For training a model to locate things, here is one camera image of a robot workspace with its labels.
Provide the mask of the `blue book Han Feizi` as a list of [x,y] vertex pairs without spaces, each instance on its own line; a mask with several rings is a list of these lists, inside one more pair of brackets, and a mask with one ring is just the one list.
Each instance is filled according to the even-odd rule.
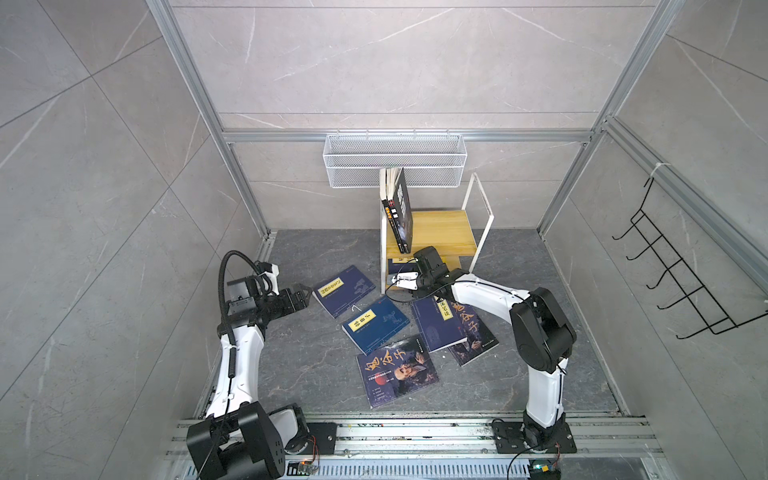
[[342,329],[365,355],[385,345],[410,323],[409,318],[388,297],[373,302],[356,317],[342,323]]

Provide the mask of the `black wolf book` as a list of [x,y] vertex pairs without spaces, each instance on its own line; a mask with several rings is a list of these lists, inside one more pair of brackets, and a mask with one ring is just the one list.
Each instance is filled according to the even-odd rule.
[[401,253],[407,254],[412,250],[413,216],[404,168],[394,168],[389,178],[389,193],[400,235],[398,248]]

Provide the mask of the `navy book Yi Jing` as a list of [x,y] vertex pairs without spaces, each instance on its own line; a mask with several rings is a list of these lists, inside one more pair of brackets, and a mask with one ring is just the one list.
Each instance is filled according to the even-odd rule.
[[387,260],[388,275],[392,276],[411,272],[418,272],[418,265],[414,258],[392,258]]

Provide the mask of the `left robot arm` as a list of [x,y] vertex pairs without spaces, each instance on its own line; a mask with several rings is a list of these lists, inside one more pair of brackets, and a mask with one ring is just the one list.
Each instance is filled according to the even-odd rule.
[[229,293],[217,329],[222,364],[207,411],[186,437],[199,479],[278,479],[286,474],[286,456],[310,446],[297,404],[267,412],[258,401],[266,326],[306,306],[299,292],[278,289],[276,280],[263,273],[219,285]]

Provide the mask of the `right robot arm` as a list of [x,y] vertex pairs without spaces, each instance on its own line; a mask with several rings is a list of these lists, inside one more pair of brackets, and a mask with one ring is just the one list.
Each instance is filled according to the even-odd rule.
[[576,331],[554,295],[546,288],[520,290],[484,280],[466,270],[451,270],[437,250],[414,254],[417,274],[404,287],[416,298],[437,296],[479,308],[508,321],[516,350],[528,366],[528,400],[522,435],[533,451],[555,445],[565,431],[563,386]]

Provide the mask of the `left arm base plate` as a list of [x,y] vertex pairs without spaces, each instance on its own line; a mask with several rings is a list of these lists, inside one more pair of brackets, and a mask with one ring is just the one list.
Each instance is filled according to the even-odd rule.
[[290,455],[333,455],[337,442],[338,425],[332,422],[311,422],[300,426],[284,447]]

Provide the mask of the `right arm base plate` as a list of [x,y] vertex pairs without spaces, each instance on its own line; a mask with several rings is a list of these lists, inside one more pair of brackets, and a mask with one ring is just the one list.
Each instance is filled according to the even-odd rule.
[[577,446],[570,426],[562,417],[552,427],[542,429],[532,421],[507,422],[494,419],[490,423],[496,450],[500,454],[524,452],[574,454]]

